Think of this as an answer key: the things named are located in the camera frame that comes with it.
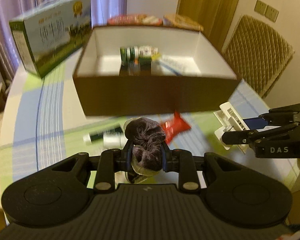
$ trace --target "chair backrest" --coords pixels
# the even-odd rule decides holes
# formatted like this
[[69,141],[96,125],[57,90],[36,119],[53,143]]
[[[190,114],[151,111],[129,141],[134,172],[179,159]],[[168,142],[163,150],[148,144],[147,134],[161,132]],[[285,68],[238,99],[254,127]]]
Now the chair backrest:
[[265,97],[285,69],[294,50],[268,24],[241,16],[224,57],[235,73]]

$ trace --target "screw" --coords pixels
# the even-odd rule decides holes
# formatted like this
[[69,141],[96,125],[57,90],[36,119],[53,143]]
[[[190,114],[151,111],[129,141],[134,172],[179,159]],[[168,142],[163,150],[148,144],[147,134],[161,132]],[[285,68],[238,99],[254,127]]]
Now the screw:
[[98,190],[108,190],[111,188],[111,184],[109,182],[99,182],[96,184],[96,189]]
[[189,182],[184,183],[182,185],[182,187],[186,190],[196,190],[199,187],[199,185],[198,185],[198,183],[189,181]]

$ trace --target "open box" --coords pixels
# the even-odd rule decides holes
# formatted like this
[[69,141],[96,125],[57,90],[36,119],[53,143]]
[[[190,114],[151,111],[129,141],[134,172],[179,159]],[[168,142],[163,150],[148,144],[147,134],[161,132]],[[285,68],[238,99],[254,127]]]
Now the open box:
[[[183,76],[119,76],[120,47],[142,45],[182,64]],[[94,27],[73,79],[86,116],[216,110],[239,83],[202,33],[162,26]]]

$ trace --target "wooden door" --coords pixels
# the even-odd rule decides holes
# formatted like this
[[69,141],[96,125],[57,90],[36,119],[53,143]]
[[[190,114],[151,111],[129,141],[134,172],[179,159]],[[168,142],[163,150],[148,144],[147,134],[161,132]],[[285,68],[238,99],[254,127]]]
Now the wooden door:
[[178,14],[201,24],[204,35],[221,51],[237,3],[238,0],[179,0]]

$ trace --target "round pad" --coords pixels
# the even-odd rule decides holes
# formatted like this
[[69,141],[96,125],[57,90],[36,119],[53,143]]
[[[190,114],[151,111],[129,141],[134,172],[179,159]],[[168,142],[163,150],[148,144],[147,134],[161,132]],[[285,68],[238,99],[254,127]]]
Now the round pad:
[[7,187],[1,202],[10,222],[46,227],[74,218],[88,200],[86,187],[74,175],[43,170]]
[[218,175],[207,188],[205,200],[217,217],[245,228],[279,224],[292,205],[291,193],[283,184],[250,169]]
[[52,184],[37,184],[29,187],[25,192],[25,199],[34,205],[48,205],[57,201],[61,196],[61,189]]

